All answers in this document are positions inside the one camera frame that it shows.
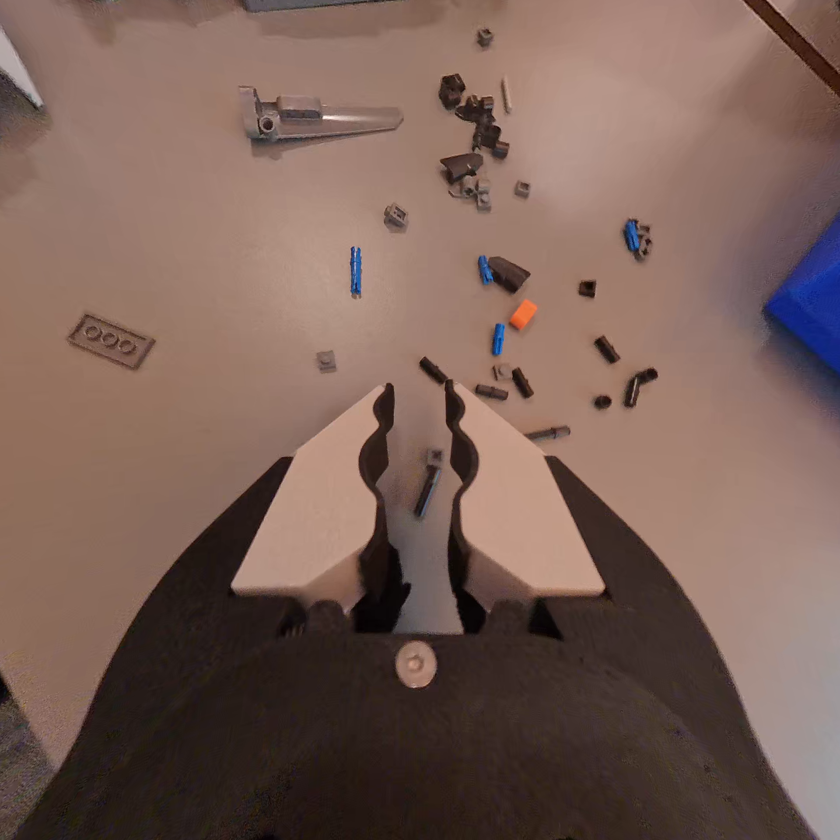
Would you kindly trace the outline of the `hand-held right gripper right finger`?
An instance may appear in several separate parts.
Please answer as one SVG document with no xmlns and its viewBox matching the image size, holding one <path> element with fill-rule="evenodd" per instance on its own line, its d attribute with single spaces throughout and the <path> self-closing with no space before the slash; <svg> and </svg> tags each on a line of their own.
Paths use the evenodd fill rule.
<svg viewBox="0 0 840 840">
<path fill-rule="evenodd" d="M 448 380 L 449 463 L 460 480 L 450 578 L 481 608 L 597 597 L 606 585 L 542 450 L 468 388 Z"/>
</svg>

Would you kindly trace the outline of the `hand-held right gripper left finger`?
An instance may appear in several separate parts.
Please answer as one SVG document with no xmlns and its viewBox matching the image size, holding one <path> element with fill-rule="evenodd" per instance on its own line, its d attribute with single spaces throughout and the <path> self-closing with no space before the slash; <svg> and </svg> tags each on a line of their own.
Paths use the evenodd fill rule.
<svg viewBox="0 0 840 840">
<path fill-rule="evenodd" d="M 379 429 L 384 385 L 295 452 L 231 583 L 239 596 L 280 595 L 304 606 L 356 605 L 364 594 L 361 554 L 375 533 L 377 502 L 360 467 Z"/>
</svg>

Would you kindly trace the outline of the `small lego pieces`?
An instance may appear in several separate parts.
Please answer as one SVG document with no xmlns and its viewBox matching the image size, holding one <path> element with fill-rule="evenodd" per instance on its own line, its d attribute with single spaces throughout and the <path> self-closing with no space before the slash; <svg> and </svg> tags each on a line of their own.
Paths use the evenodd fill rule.
<svg viewBox="0 0 840 840">
<path fill-rule="evenodd" d="M 476 42 L 480 48 L 488 48 L 493 39 L 494 34 L 488 27 L 479 28 L 476 32 Z M 459 74 L 448 74 L 442 77 L 438 90 L 438 98 L 442 105 L 446 110 L 456 112 L 460 119 L 473 123 L 476 128 L 468 154 L 451 155 L 448 158 L 442 159 L 440 163 L 444 168 L 447 184 L 455 188 L 454 191 L 449 191 L 451 196 L 467 199 L 474 198 L 478 209 L 489 211 L 491 209 L 491 200 L 487 180 L 483 181 L 480 178 L 476 178 L 483 162 L 480 150 L 482 148 L 488 149 L 493 157 L 504 160 L 509 153 L 509 143 L 499 140 L 501 129 L 497 125 L 493 115 L 493 98 L 470 96 L 465 101 L 462 101 L 464 100 L 465 92 L 466 84 Z M 507 79 L 502 79 L 500 92 L 503 107 L 507 113 L 510 113 L 511 100 Z M 384 223 L 386 226 L 400 229 L 405 227 L 406 222 L 407 213 L 404 208 L 395 203 L 385 208 Z M 641 224 L 635 218 L 629 218 L 623 226 L 623 237 L 629 253 L 637 261 L 645 261 L 649 256 L 653 244 L 653 239 L 650 236 L 650 226 Z M 487 286 L 490 283 L 496 283 L 510 294 L 519 292 L 526 279 L 530 277 L 530 274 L 525 269 L 515 266 L 509 260 L 501 257 L 489 258 L 486 255 L 480 255 L 477 260 L 477 265 L 483 285 Z M 594 298 L 595 287 L 596 283 L 594 280 L 582 281 L 579 284 L 579 295 Z M 353 299 L 361 297 L 361 251 L 356 246 L 353 246 L 350 252 L 350 289 Z M 513 312 L 508 323 L 514 329 L 521 331 L 529 326 L 537 310 L 538 308 L 534 303 L 526 300 Z M 491 341 L 491 353 L 496 358 L 503 351 L 505 335 L 506 326 L 502 323 L 497 323 L 494 326 Z M 620 360 L 613 346 L 604 337 L 596 339 L 594 344 L 607 363 L 614 364 Z M 334 352 L 332 351 L 318 352 L 316 360 L 321 372 L 333 372 L 337 369 Z M 428 358 L 423 357 L 419 365 L 421 370 L 438 384 L 443 384 L 446 381 L 446 375 Z M 501 372 L 501 365 L 497 365 L 494 371 L 498 379 L 512 378 L 515 386 L 524 398 L 530 398 L 533 395 L 533 390 L 530 385 L 526 385 L 524 374 L 522 374 L 520 369 L 516 369 L 510 374 L 503 374 Z M 644 382 L 654 381 L 656 377 L 656 372 L 652 370 L 645 370 L 641 374 L 635 374 L 627 387 L 624 398 L 625 407 L 635 407 L 641 385 Z M 501 401 L 508 398 L 506 391 L 488 385 L 477 385 L 476 394 Z M 532 441 L 538 441 L 553 439 L 567 434 L 569 434 L 567 429 L 558 427 L 551 428 L 547 432 L 528 434 L 526 437 Z"/>
</svg>

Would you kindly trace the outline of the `short grey lego wedge assembly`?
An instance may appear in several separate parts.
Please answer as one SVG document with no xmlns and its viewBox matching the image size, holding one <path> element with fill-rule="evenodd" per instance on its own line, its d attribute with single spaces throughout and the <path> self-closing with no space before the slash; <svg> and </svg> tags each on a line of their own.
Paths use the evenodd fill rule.
<svg viewBox="0 0 840 840">
<path fill-rule="evenodd" d="M 238 88 L 245 135 L 258 143 L 337 139 L 398 129 L 404 120 L 396 107 L 330 107 L 319 98 L 280 95 L 263 100 L 254 87 Z"/>
</svg>

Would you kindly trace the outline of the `flat grey lego plate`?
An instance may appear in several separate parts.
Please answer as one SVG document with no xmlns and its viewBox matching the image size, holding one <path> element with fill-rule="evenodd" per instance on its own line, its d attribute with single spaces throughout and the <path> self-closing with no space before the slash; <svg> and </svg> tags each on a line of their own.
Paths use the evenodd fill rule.
<svg viewBox="0 0 840 840">
<path fill-rule="evenodd" d="M 155 339 L 120 324 L 83 314 L 67 336 L 70 345 L 128 370 L 138 370 L 155 345 Z"/>
</svg>

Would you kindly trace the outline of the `blue plastic bin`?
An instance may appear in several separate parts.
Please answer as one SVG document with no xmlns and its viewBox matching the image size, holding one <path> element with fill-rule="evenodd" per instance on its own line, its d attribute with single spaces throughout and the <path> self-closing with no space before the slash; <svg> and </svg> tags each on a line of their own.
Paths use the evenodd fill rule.
<svg viewBox="0 0 840 840">
<path fill-rule="evenodd" d="M 834 373 L 839 372 L 839 217 L 763 309 Z"/>
</svg>

